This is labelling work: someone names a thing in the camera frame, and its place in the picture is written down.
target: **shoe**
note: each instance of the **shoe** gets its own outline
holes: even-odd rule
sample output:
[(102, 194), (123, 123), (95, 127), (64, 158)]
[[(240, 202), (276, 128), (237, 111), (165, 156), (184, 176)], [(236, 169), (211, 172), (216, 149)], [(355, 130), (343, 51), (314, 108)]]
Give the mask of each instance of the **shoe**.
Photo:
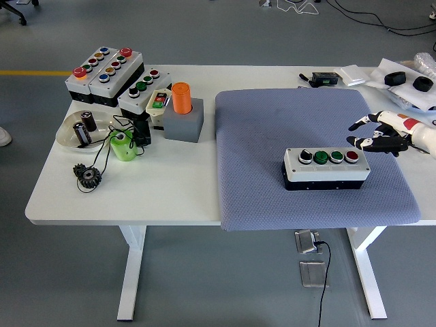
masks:
[(8, 145), (12, 141), (11, 135), (0, 127), (0, 146)]

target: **green cylinder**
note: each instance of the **green cylinder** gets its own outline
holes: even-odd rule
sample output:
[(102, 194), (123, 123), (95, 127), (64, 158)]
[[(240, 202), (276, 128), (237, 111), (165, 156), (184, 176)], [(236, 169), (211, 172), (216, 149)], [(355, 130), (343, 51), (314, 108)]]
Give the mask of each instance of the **green cylinder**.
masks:
[(131, 161), (138, 154), (135, 142), (132, 148), (129, 147), (132, 138), (133, 135), (130, 131), (113, 131), (110, 134), (110, 147), (119, 160)]

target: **blue cushion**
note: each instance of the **blue cushion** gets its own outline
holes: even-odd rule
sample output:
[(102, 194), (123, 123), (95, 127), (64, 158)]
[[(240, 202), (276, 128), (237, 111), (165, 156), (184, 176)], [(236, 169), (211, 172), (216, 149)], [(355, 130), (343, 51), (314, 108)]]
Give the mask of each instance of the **blue cushion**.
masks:
[(370, 113), (354, 90), (264, 89), (216, 96), (221, 227), (276, 230), (400, 225), (420, 219), (395, 158), (366, 153), (371, 173), (358, 190), (287, 191), (281, 164), (289, 147), (349, 146), (376, 124), (350, 133)]

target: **black gear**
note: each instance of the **black gear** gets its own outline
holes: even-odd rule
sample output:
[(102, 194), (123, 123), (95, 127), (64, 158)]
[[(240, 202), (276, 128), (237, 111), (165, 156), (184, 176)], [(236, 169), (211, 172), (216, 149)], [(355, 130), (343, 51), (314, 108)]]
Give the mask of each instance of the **black gear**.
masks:
[(102, 174), (97, 168), (87, 168), (79, 174), (78, 181), (85, 189), (94, 189), (102, 181)]
[(83, 163), (78, 163), (73, 167), (73, 173), (76, 175), (76, 177), (79, 177), (80, 173), (86, 170), (86, 166)]

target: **orange cylinder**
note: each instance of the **orange cylinder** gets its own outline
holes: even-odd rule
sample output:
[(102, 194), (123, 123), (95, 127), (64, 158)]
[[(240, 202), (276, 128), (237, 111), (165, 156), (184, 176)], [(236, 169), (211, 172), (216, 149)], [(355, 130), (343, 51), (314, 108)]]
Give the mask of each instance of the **orange cylinder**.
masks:
[(187, 83), (178, 82), (171, 88), (172, 105), (178, 114), (189, 114), (192, 110), (191, 88)]

